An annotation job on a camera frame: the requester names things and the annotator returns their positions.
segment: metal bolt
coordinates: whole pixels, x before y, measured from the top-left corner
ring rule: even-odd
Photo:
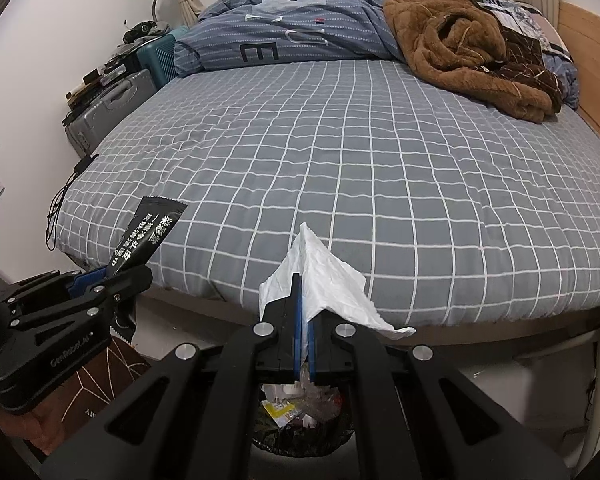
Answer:
[[[273,325],[271,323],[258,323],[253,326],[253,333],[260,337],[273,334]]]
[[[176,357],[186,361],[196,354],[196,347],[189,343],[184,343],[176,348]]]
[[[356,327],[350,325],[349,323],[340,323],[336,327],[336,334],[340,337],[351,337],[356,333]]]
[[[428,361],[433,357],[433,350],[426,345],[418,345],[411,352],[418,361]]]

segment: mattress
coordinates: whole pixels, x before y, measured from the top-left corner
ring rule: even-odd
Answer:
[[[173,80],[98,152],[58,223],[90,267],[154,195],[188,204],[155,283],[253,312],[303,222],[396,326],[600,305],[600,139],[568,108],[533,124],[398,62],[278,64]]]

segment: wooden headboard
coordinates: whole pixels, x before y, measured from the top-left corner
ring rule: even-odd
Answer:
[[[578,113],[600,134],[600,16],[561,2],[558,33],[578,67]]]

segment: brown blanket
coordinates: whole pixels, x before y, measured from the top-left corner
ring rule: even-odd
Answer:
[[[542,66],[537,40],[503,31],[473,0],[385,0],[384,15],[419,78],[518,119],[540,123],[560,111],[558,79]]]

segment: tissue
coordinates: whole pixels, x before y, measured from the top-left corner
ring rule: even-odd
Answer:
[[[362,273],[331,254],[305,223],[278,269],[260,285],[260,319],[268,303],[291,294],[294,272],[302,275],[303,355],[306,355],[306,327],[324,309],[390,339],[416,332],[412,327],[394,328],[382,319],[365,294],[366,278]]]

